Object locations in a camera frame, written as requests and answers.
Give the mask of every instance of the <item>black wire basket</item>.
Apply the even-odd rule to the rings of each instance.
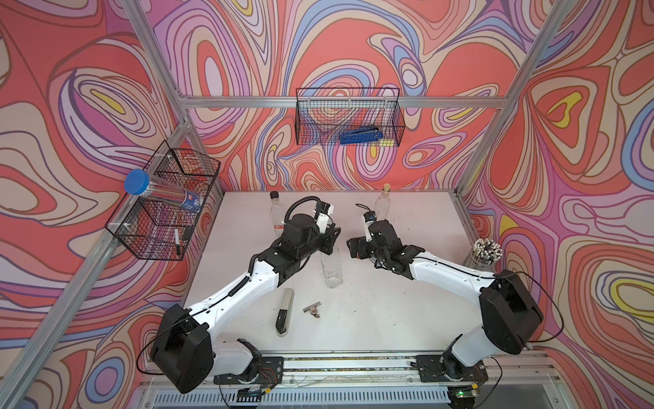
[[[194,213],[139,197],[123,220],[112,222],[118,209],[130,196],[126,194],[109,217],[105,228],[141,260],[180,261],[184,259],[209,192],[216,183],[220,162],[193,149],[172,149],[165,141],[157,152],[164,153],[154,174],[197,193],[203,198],[202,209]],[[144,169],[159,154],[152,155]]]
[[[398,147],[405,124],[400,89],[297,88],[298,145]]]

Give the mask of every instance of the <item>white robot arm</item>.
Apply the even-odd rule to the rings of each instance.
[[[300,213],[291,219],[293,210],[308,201],[316,202],[314,216]],[[311,254],[332,254],[341,232],[328,224],[333,210],[316,196],[298,200],[286,212],[282,236],[252,256],[246,273],[185,310],[178,304],[166,310],[150,358],[181,393],[192,391],[207,376],[235,374],[244,383],[255,378],[261,354],[246,340],[225,344],[218,335],[256,299],[299,272]]]
[[[442,374],[460,380],[481,359],[496,353],[519,354],[543,313],[516,273],[482,272],[442,260],[414,245],[402,245],[386,220],[364,214],[365,236],[347,241],[352,258],[370,258],[376,268],[434,284],[455,293],[480,310],[482,325],[452,341],[440,358]]]

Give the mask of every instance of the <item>psychedelic wallpaper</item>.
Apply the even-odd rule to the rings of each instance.
[[[653,66],[654,3],[580,1],[465,195],[580,408],[654,408]]]
[[[399,86],[503,96],[545,1],[159,0],[147,16],[181,94]],[[399,149],[299,147],[294,109],[195,109],[225,190],[453,188],[493,109],[406,109]]]
[[[125,174],[176,124],[114,1],[0,1],[0,377],[98,239]],[[185,262],[117,250],[23,409],[123,407],[134,349],[181,299],[215,207]]]
[[[549,0],[140,0],[183,94],[399,86],[503,96]],[[547,345],[584,408],[647,408],[654,382],[654,6],[580,0],[466,192],[480,234],[556,294]],[[298,147],[293,109],[190,112],[225,189],[453,188],[492,109],[406,109],[399,149]],[[121,0],[0,0],[0,376],[177,120]],[[134,402],[135,356],[183,299],[184,262],[117,250],[24,408]],[[560,321],[547,307],[543,337]]]

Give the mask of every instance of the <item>black cable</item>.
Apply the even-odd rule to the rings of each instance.
[[[448,267],[450,267],[450,268],[452,268],[452,269],[454,269],[454,270],[456,270],[456,271],[458,271],[460,273],[468,274],[469,276],[476,277],[476,278],[495,278],[495,277],[478,276],[477,274],[469,273],[467,271],[461,270],[460,268],[454,267],[452,264],[447,264],[446,262],[443,262],[442,260],[432,260],[431,258],[420,257],[420,256],[415,256],[413,258],[421,258],[423,260],[429,260],[429,261],[435,262],[436,264],[440,263],[440,264],[442,264],[444,266],[448,266]]]
[[[252,257],[250,257],[250,264],[247,266],[247,272],[250,274],[252,277],[252,271],[254,271],[254,263],[256,262],[256,258],[259,257],[261,253],[255,254]]]
[[[531,343],[533,343],[533,344],[536,344],[536,343],[539,343],[539,342],[547,342],[547,341],[551,341],[551,340],[555,339],[557,336],[559,336],[559,335],[561,335],[561,334],[563,333],[563,330],[564,330],[565,327],[566,327],[565,323],[563,322],[563,314],[561,314],[561,310],[559,309],[559,306],[557,305],[556,302],[554,302],[554,300],[553,300],[552,297],[547,293],[547,291],[545,291],[545,289],[543,288],[543,286],[540,285],[540,283],[539,283],[538,281],[536,281],[532,276],[530,276],[529,274],[527,274],[527,273],[525,273],[525,272],[517,272],[517,274],[524,274],[524,275],[526,275],[526,276],[529,277],[529,278],[530,278],[530,279],[531,279],[531,280],[532,280],[532,281],[533,281],[537,286],[539,286],[540,289],[543,291],[543,293],[545,293],[545,296],[547,296],[547,297],[549,298],[549,300],[552,302],[552,305],[554,306],[554,308],[557,309],[557,312],[559,313],[559,317],[561,318],[561,328],[559,329],[559,331],[558,331],[556,334],[554,334],[554,335],[552,335],[551,337],[546,338],[546,339],[544,339],[544,340],[536,340],[536,341],[529,341],[529,342],[531,342]]]
[[[310,259],[310,258],[311,258],[311,255],[309,255],[307,258],[305,258],[305,260],[304,260],[304,264],[302,264],[302,265],[300,266],[300,269],[299,269],[297,272],[300,272],[300,271],[304,268],[304,266],[307,265],[307,263],[309,262],[309,259]]]
[[[155,376],[165,375],[164,373],[161,373],[161,374],[160,374],[160,373],[157,373],[157,372],[148,372],[148,371],[146,371],[146,370],[142,370],[141,367],[139,366],[139,360],[141,359],[141,355],[143,355],[143,353],[145,352],[145,350],[147,349],[147,347],[150,346],[150,345],[152,345],[152,343],[154,343],[154,341],[156,341],[157,338],[159,338],[161,335],[164,335],[166,332],[168,332],[169,330],[171,330],[175,325],[178,325],[179,323],[183,323],[184,321],[188,320],[188,319],[191,318],[191,317],[195,317],[197,314],[199,314],[199,313],[201,313],[201,312],[205,312],[205,311],[207,311],[209,308],[212,308],[212,307],[216,306],[219,302],[223,301],[223,300],[224,300],[225,298],[227,298],[227,297],[229,297],[229,295],[226,295],[226,296],[222,297],[220,300],[214,302],[214,303],[211,304],[210,306],[208,306],[208,307],[206,307],[206,308],[203,308],[202,310],[199,310],[198,312],[193,313],[193,314],[189,315],[188,317],[185,317],[185,318],[179,319],[178,321],[174,322],[170,327],[168,327],[168,328],[166,328],[165,330],[161,331],[160,334],[157,334],[153,339],[150,340],[150,342],[148,342],[147,344],[145,344],[145,346],[143,347],[143,349],[141,350],[141,352],[139,352],[139,354],[136,356],[136,370],[138,370],[140,373],[142,373],[142,374],[144,374],[144,375],[155,375]]]
[[[486,402],[486,400],[488,400],[489,397],[491,397],[491,393],[495,390],[495,388],[497,387],[497,385],[498,385],[498,384],[500,383],[500,381],[502,380],[502,375],[504,375],[504,371],[502,370],[502,365],[500,365],[500,363],[497,361],[497,359],[495,359],[494,357],[489,357],[489,358],[492,358],[493,361],[495,361],[495,362],[497,363],[497,366],[500,367],[500,377],[497,378],[497,382],[495,382],[495,384],[492,386],[492,389],[490,390],[489,394],[486,395],[486,397],[484,398],[484,400],[482,400],[480,404],[478,404],[477,406],[473,407],[472,409],[477,409],[477,408],[479,408],[481,405],[484,404],[484,402]]]
[[[229,409],[232,409],[230,404],[227,403],[225,396],[223,396],[222,394],[222,388],[220,387],[220,376],[218,377],[218,390],[220,391],[220,397],[222,398],[222,401],[225,403],[225,406],[227,406]]]
[[[305,198],[298,200],[297,202],[293,203],[291,206],[288,207],[288,210],[286,211],[286,215],[284,215],[284,224],[288,223],[288,220],[290,219],[290,215],[291,213],[293,213],[293,210],[295,210],[296,207],[298,207],[304,202],[310,202],[311,200],[314,200],[316,202],[316,207],[322,204],[322,201],[318,196],[307,196]]]

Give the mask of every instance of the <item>aluminum frame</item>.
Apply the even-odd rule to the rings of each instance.
[[[556,0],[554,2],[552,9],[549,11],[547,17],[545,17],[543,26],[539,30],[531,48],[527,52],[525,60],[520,68],[518,68],[518,72],[513,78],[513,82],[507,93],[506,105],[503,109],[496,112],[490,120],[489,127],[486,129],[484,136],[468,160],[466,168],[455,187],[455,192],[457,194],[465,191],[467,187],[473,183],[477,176],[478,169],[486,161],[486,158],[491,151],[491,147],[500,137],[502,128],[508,121],[520,95],[526,88],[527,82],[536,71],[536,68],[538,68],[538,63],[540,63],[543,55],[545,55],[545,52],[559,30],[561,23],[563,23],[563,20],[576,3],[577,0]]]
[[[181,143],[187,131],[188,124],[181,122],[171,133],[169,143]],[[165,152],[157,152],[146,171],[154,173],[164,156]],[[112,222],[122,221],[136,199],[136,196],[129,195]],[[20,405],[119,244],[109,231],[103,229],[100,239],[7,370],[0,383],[0,409],[12,409]]]
[[[536,36],[531,49],[527,52],[523,64],[520,66],[509,92],[504,97],[401,97],[401,107],[465,107],[465,108],[495,108],[498,112],[493,116],[489,128],[479,146],[468,161],[464,175],[459,179],[455,192],[460,200],[461,187],[470,184],[475,169],[482,164],[488,155],[492,144],[496,141],[503,123],[513,110],[520,93],[527,81],[536,70],[538,62],[549,46],[556,30],[565,18],[568,10],[577,0],[557,0],[547,15],[543,26]],[[136,32],[137,38],[143,45],[145,54],[152,64],[155,74],[159,77],[169,103],[180,121],[175,131],[169,137],[171,147],[178,147],[184,136],[189,138],[193,149],[206,153],[204,144],[197,130],[192,125],[187,109],[216,108],[216,107],[252,107],[252,108],[284,108],[294,107],[294,97],[192,97],[182,96],[173,80],[172,74],[165,63],[164,55],[158,46],[152,27],[150,26],[138,0],[123,0],[124,10]],[[153,163],[148,171],[156,169]],[[130,198],[117,212],[121,217],[133,205],[135,198]],[[81,304],[94,286],[100,273],[104,270],[112,257],[118,241],[109,232],[103,233],[101,239],[95,244],[82,266],[77,270],[71,281],[57,299],[55,304],[43,319],[27,345],[14,360],[3,381],[0,383],[0,409],[14,409],[20,405],[31,384],[52,354],[57,343],[68,328]]]
[[[180,92],[173,76],[168,69],[168,65],[165,62],[164,55],[159,48],[159,44],[154,36],[154,31],[148,18],[145,15],[145,12],[141,8],[139,0],[123,0],[122,1],[125,14],[129,19],[136,37],[139,39],[143,45],[143,50],[145,51],[146,57],[149,60],[152,68],[159,77],[159,80],[163,86],[166,96],[168,97],[168,102],[173,108],[177,118],[180,122],[191,124],[191,119],[188,116],[188,112],[182,106],[180,102]],[[198,131],[195,126],[192,127],[192,131],[188,135],[189,142],[193,149],[198,152],[207,153],[207,150],[198,135]]]
[[[311,97],[312,100],[334,99]],[[357,101],[379,99],[359,97]],[[296,97],[196,97],[181,96],[181,106],[195,108],[295,108]],[[400,108],[495,108],[502,109],[508,99],[505,97],[399,97]]]

